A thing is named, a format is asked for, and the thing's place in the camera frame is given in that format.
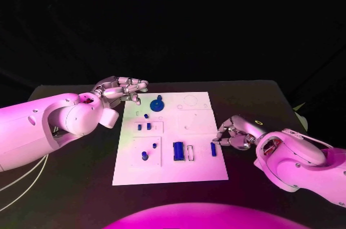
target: white board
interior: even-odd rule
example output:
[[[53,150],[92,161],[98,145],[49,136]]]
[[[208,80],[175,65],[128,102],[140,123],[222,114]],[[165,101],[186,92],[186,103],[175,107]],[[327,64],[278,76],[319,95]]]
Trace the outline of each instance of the white board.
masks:
[[[154,112],[150,102],[159,95],[165,108]],[[228,180],[219,145],[212,156],[211,142],[218,128],[208,92],[143,93],[140,101],[140,106],[131,101],[124,105],[113,185]],[[175,142],[183,142],[183,161],[173,160]],[[188,146],[193,148],[193,161]]]

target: dark table surface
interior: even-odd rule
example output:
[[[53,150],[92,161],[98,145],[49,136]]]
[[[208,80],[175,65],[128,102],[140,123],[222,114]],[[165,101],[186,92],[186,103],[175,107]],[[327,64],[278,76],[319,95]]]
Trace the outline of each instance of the dark table surface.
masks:
[[[92,85],[39,86],[29,98],[84,93]],[[208,92],[216,125],[235,114],[258,118],[268,130],[304,133],[274,81],[219,81],[149,84],[150,93]],[[221,203],[278,215],[312,228],[346,228],[346,210],[306,189],[281,190],[254,166],[255,147],[224,147],[229,180],[113,186],[124,103],[113,129],[98,125],[48,158],[42,175],[19,201],[0,212],[0,228],[100,229],[130,214],[175,203]],[[30,163],[0,173],[6,186],[33,167]],[[0,192],[0,208],[22,194],[39,169]]]

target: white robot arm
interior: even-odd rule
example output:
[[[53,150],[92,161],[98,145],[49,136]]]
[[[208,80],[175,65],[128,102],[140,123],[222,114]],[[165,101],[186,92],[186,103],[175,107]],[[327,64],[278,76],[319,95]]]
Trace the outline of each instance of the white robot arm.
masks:
[[[90,134],[98,123],[113,128],[121,101],[141,104],[149,82],[111,76],[91,92],[65,93],[0,109],[0,172],[30,163]]]
[[[306,188],[346,207],[346,149],[284,129],[265,132],[261,121],[251,123],[234,115],[221,125],[214,143],[248,150],[255,144],[254,165],[287,192]],[[228,131],[231,138],[222,138]],[[323,144],[319,149],[309,141]]]

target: cable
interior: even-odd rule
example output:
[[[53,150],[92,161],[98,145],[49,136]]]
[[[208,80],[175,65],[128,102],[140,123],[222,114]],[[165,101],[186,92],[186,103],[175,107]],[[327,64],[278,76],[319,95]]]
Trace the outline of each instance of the cable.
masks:
[[[45,155],[45,156],[42,157],[41,161],[38,162],[36,166],[30,169],[30,171],[29,171],[16,181],[13,181],[7,186],[4,186],[4,187],[0,189],[0,191],[3,191],[7,187],[10,187],[15,183],[17,183],[17,182],[29,175],[29,173],[35,170],[35,168],[39,166],[39,164],[41,164],[42,161],[45,160],[46,156],[48,156],[48,155]]]
[[[25,192],[22,193],[22,195],[13,200],[13,202],[0,209],[0,212],[20,199],[20,197],[28,193],[29,189],[30,189],[32,186],[35,185],[35,182],[38,181],[38,179],[39,179],[39,177],[41,177],[41,174],[42,174],[42,171],[43,171],[46,162],[48,162],[49,155],[45,155],[43,157],[45,157],[45,162],[43,162],[43,166],[42,166],[42,168],[41,168],[41,171],[39,171],[39,174],[38,174],[38,177],[36,177],[35,181],[32,182],[30,186],[28,187],[28,189],[25,190]]]

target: blue rectangular block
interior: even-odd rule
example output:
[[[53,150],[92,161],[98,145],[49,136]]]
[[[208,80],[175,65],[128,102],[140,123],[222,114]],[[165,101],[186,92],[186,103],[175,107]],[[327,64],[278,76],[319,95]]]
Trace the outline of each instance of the blue rectangular block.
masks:
[[[215,144],[211,142],[211,155],[216,157],[216,149],[215,149]]]
[[[175,161],[185,161],[185,150],[183,150],[183,143],[182,142],[173,142],[173,150],[175,150],[175,156],[173,160]]]

